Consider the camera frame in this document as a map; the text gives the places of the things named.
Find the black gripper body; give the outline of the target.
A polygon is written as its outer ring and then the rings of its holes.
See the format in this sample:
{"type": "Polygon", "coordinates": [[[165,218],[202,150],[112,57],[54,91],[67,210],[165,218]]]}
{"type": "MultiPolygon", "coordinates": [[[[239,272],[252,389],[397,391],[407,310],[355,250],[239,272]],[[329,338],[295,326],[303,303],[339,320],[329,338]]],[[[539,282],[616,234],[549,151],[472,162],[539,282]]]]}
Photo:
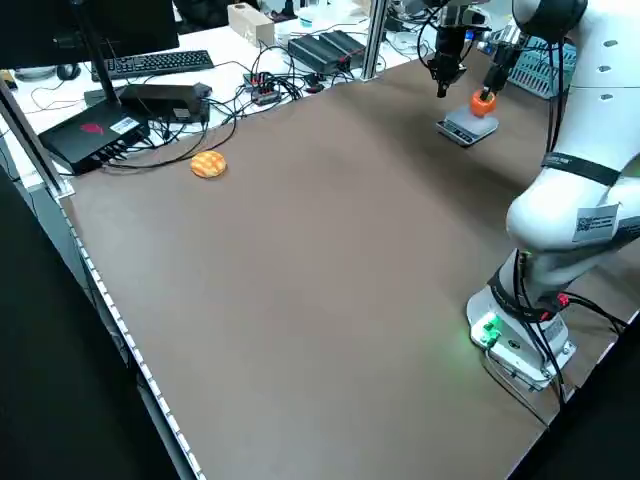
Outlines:
{"type": "Polygon", "coordinates": [[[492,59],[491,73],[494,78],[507,78],[515,65],[515,49],[498,47],[492,59]]]}
{"type": "Polygon", "coordinates": [[[439,27],[436,35],[435,58],[459,63],[465,45],[466,26],[439,27]]]}

